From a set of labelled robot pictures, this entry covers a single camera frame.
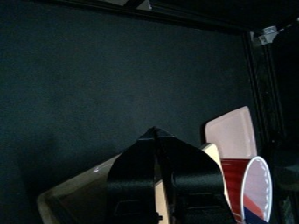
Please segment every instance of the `red cup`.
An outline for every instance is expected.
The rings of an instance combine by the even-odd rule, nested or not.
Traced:
[[[221,159],[231,211],[237,223],[244,222],[244,207],[268,221],[272,204],[272,184],[267,163],[261,157]]]

